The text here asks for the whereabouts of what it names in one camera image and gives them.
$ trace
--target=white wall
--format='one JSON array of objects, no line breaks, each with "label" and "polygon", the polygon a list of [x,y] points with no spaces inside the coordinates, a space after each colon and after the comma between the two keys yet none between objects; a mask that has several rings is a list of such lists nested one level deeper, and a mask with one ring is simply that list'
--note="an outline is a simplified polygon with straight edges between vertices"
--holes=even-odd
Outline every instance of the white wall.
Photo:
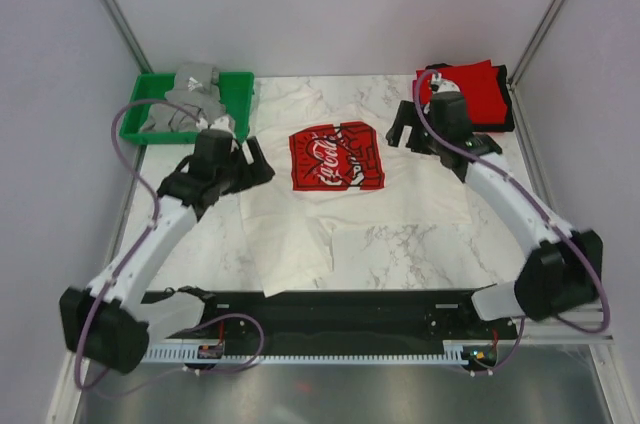
[{"label": "white wall", "polygon": [[551,0],[118,0],[156,71],[200,59],[259,75],[514,68]]},{"label": "white wall", "polygon": [[614,335],[640,396],[640,0],[568,0],[519,89],[560,209],[604,240]]},{"label": "white wall", "polygon": [[64,355],[58,299],[101,264],[127,187],[109,126],[137,69],[98,0],[0,9],[0,422],[32,424]]}]

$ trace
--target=green bin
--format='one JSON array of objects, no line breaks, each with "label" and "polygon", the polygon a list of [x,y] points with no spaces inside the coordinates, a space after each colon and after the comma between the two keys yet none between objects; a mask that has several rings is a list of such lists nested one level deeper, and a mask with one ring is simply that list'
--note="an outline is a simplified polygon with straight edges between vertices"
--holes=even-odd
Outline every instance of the green bin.
[{"label": "green bin", "polygon": [[[131,101],[164,99],[164,93],[173,88],[175,74],[140,74],[131,94]],[[235,120],[236,138],[243,142],[249,134],[249,112],[253,96],[253,73],[221,72],[218,87],[220,101]],[[138,106],[125,114],[120,126],[120,137],[135,144],[193,144],[197,132],[139,132],[147,120],[152,104]]]}]

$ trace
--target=gray cloth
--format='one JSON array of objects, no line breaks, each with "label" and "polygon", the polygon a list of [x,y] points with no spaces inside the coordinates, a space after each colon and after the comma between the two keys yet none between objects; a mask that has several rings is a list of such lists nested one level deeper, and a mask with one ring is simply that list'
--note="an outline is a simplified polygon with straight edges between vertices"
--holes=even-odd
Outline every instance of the gray cloth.
[{"label": "gray cloth", "polygon": [[[227,112],[220,102],[220,89],[217,86],[219,75],[211,64],[182,64],[176,72],[173,89],[165,93],[165,99],[211,123]],[[140,131],[190,132],[197,131],[197,128],[193,119],[184,112],[168,106],[152,105]]]}]

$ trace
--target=white marble surface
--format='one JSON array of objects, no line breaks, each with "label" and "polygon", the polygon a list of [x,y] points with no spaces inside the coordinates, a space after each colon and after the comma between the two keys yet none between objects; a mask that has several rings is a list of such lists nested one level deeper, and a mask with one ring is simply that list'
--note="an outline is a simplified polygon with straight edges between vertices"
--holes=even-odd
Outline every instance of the white marble surface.
[{"label": "white marble surface", "polygon": [[[358,102],[392,119],[401,99],[410,98],[412,76],[300,77],[256,80],[256,99],[267,88],[305,83],[322,91],[339,109]],[[513,172],[530,187],[515,134],[496,134]],[[193,146],[150,146],[142,174],[160,184]],[[333,236],[334,272],[309,289],[446,289],[486,286],[514,279],[524,256],[491,208],[467,190],[472,224],[374,226]],[[151,200],[138,186],[124,243],[146,222]],[[152,289],[195,285],[212,290],[260,290],[242,231],[238,198],[227,196],[210,209],[176,246],[151,284]]]}]

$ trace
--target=t-shirt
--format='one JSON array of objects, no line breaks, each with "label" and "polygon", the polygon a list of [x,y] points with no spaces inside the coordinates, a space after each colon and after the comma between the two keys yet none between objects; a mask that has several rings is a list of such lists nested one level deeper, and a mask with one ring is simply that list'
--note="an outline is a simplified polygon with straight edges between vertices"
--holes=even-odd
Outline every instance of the t-shirt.
[{"label": "t-shirt", "polygon": [[463,184],[436,156],[389,146],[391,125],[355,103],[331,112],[306,85],[261,99],[253,128],[276,174],[240,208],[266,296],[332,272],[336,229],[471,222]]}]

